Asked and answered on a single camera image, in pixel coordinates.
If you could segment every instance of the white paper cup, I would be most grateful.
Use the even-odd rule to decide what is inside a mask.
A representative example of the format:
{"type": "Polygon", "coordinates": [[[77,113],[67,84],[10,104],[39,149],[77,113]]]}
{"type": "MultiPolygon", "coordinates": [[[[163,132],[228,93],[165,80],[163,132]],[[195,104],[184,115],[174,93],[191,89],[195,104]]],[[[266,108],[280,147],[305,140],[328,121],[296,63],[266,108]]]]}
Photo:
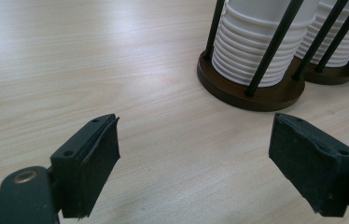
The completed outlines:
{"type": "MultiPolygon", "coordinates": [[[[291,0],[228,0],[216,35],[212,64],[223,77],[248,85],[291,0]]],[[[260,87],[277,84],[291,64],[319,0],[304,1],[276,51],[260,87]]]]}
{"type": "MultiPolygon", "coordinates": [[[[323,23],[326,21],[326,18],[337,0],[322,0],[319,3],[319,6],[316,11],[316,20],[312,25],[308,27],[308,33],[303,38],[302,43],[300,44],[298,51],[296,53],[297,57],[302,58],[307,52],[308,48],[313,43],[317,33],[320,31],[323,23]]],[[[333,38],[341,29],[343,22],[349,16],[349,2],[345,6],[339,18],[334,22],[333,27],[328,32],[327,37],[320,45],[317,50],[315,56],[313,57],[311,63],[318,63],[321,57],[325,54],[328,49],[328,46],[331,44],[333,38]]],[[[327,67],[335,67],[335,66],[344,66],[349,62],[349,31],[343,38],[341,44],[337,47],[335,52],[332,54],[331,58],[327,63],[327,67]]]]}
{"type": "MultiPolygon", "coordinates": [[[[304,1],[293,23],[299,27],[307,26],[314,18],[319,0],[304,1]]],[[[238,14],[264,23],[278,25],[290,0],[229,0],[230,7],[238,14]]]]}

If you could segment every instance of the screw hole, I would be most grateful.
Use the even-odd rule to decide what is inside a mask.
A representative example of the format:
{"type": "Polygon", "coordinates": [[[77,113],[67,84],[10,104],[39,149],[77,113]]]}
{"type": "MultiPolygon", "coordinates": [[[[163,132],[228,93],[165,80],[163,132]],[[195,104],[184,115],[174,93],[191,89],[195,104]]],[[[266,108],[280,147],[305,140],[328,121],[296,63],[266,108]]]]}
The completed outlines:
{"type": "Polygon", "coordinates": [[[63,155],[65,156],[65,157],[69,157],[69,156],[72,156],[73,155],[73,151],[65,151],[64,153],[63,153],[63,155]]]}
{"type": "Polygon", "coordinates": [[[37,176],[37,172],[34,170],[24,171],[14,177],[14,182],[16,184],[23,184],[25,182],[28,182],[29,180],[32,180],[37,176]]]}
{"type": "Polygon", "coordinates": [[[349,152],[348,152],[348,151],[339,150],[338,152],[339,152],[341,155],[343,155],[343,156],[349,156],[349,152]]]}

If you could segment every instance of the light wood grain surface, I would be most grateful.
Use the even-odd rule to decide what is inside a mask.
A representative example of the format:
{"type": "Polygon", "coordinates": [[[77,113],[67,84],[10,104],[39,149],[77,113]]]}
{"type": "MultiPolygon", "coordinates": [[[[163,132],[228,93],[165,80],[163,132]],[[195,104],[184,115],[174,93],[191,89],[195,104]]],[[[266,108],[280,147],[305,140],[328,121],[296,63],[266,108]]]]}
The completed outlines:
{"type": "MultiPolygon", "coordinates": [[[[0,1],[0,183],[115,113],[121,159],[79,223],[349,223],[324,218],[268,158],[274,113],[199,82],[214,0],[0,1]]],[[[349,146],[349,83],[281,112],[349,146]]],[[[78,223],[64,219],[62,223],[78,223]]]]}

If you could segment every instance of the round wooden base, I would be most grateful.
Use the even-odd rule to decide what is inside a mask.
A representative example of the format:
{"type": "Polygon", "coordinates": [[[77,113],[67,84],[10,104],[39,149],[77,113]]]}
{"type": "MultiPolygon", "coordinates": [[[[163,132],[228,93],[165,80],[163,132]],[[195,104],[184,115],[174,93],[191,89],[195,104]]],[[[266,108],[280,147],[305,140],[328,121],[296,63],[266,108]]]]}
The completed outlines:
{"type": "Polygon", "coordinates": [[[293,61],[282,81],[272,87],[258,88],[254,96],[244,94],[247,87],[234,83],[221,76],[210,60],[205,60],[204,52],[198,61],[198,78],[202,85],[215,97],[246,110],[276,111],[289,107],[297,102],[305,88],[303,79],[291,78],[299,62],[293,61]]]}
{"type": "Polygon", "coordinates": [[[314,70],[316,65],[309,63],[303,77],[305,81],[322,85],[341,85],[349,81],[349,63],[339,68],[324,68],[323,72],[318,73],[314,70]]]}

